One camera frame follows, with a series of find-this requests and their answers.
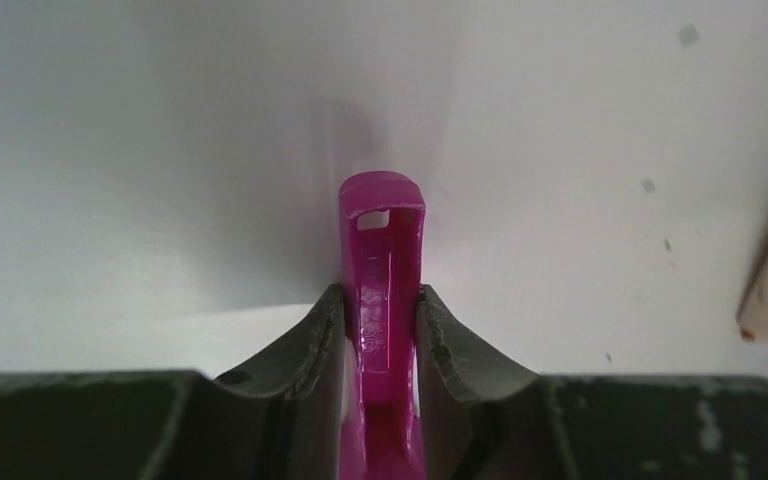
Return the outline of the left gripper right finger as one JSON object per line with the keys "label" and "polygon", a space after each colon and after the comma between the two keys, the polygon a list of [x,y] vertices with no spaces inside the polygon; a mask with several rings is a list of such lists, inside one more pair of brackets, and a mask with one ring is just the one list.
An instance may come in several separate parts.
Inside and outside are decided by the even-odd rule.
{"label": "left gripper right finger", "polygon": [[768,479],[768,379],[540,375],[416,304],[429,479]]}

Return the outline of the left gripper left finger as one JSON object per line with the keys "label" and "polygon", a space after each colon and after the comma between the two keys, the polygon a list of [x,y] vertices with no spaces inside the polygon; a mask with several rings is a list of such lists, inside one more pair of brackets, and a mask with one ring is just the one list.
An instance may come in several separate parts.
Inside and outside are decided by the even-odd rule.
{"label": "left gripper left finger", "polygon": [[0,479],[334,479],[342,289],[216,378],[0,374]]}

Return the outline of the magenta plastic scoop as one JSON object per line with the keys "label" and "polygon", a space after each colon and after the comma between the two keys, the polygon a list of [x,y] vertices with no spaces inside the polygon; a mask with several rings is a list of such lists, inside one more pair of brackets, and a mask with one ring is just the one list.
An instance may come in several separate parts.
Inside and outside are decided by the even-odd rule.
{"label": "magenta plastic scoop", "polygon": [[415,308],[425,202],[391,171],[356,174],[339,189],[346,349],[342,479],[422,479],[415,406]]}

